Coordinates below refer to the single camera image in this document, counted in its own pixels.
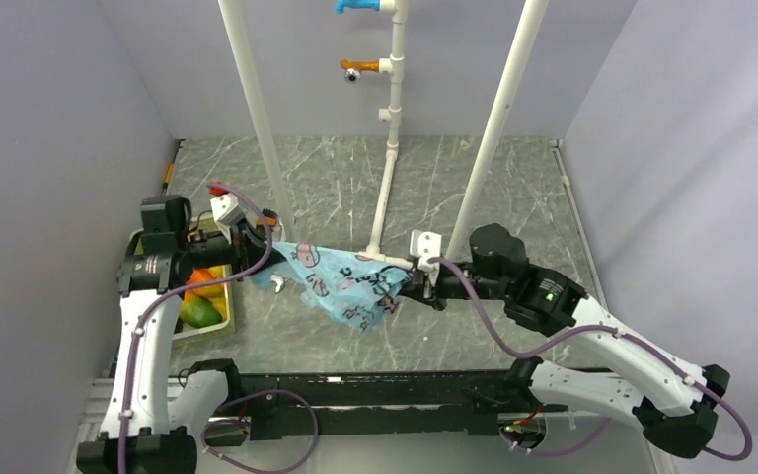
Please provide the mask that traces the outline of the light blue plastic bag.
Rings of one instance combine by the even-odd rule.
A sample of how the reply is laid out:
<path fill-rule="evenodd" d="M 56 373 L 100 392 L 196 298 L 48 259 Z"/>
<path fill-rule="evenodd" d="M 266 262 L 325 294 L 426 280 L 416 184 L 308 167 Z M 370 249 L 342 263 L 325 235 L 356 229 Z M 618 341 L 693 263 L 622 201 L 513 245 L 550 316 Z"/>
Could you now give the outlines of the light blue plastic bag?
<path fill-rule="evenodd" d="M 276 242 L 271 255 L 283 260 L 255 273 L 254 285 L 266 289 L 273 277 L 296 282 L 308 306 L 323 308 L 334 321 L 361 332 L 396 312 L 411 280 L 402 268 L 309 243 Z"/>

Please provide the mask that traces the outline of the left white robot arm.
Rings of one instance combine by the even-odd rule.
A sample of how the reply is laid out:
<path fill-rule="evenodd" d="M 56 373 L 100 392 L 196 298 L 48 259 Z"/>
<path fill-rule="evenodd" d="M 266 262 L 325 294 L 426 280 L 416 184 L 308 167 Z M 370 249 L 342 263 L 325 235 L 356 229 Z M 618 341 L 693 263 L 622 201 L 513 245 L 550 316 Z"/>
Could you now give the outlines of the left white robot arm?
<path fill-rule="evenodd" d="M 145 199 L 142 228 L 118 268 L 121 335 L 113 391 L 95 439 L 79 444 L 82 473 L 193 473 L 211 416 L 244 401 L 235 363 L 197 362 L 180 395 L 170 397 L 170 356 L 183 296 L 193 272 L 229 266 L 224 282 L 249 277 L 273 257 L 273 229 L 248 199 L 226 193 L 211 200 L 214 231 L 191 235 L 190 201 L 178 195 Z"/>

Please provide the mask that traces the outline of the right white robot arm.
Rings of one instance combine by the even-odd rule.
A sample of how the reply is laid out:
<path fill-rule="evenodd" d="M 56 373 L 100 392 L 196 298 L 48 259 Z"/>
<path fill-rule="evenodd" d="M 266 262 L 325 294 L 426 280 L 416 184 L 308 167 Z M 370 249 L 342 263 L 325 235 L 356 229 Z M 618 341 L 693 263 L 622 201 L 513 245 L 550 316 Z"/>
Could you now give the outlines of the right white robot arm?
<path fill-rule="evenodd" d="M 478 310 L 486 300 L 500 300 L 507 318 L 547 337 L 545 350 L 566 343 L 604 364 L 603 372 L 582 372 L 544 361 L 538 350 L 522 353 L 486 318 L 488 331 L 514 359 L 503 386 L 510 406 L 571 406 L 630 426 L 676 457 L 692 459 L 708 451 L 719 420 L 718 400 L 730 380 L 725 369 L 697 365 L 644 338 L 574 280 L 532 264 L 523 241 L 499 224 L 473 231 L 468 262 L 449 262 L 440 247 L 440 235 L 412 232 L 414 280 L 406 297 L 436 310 L 449 299 L 470 299 Z"/>

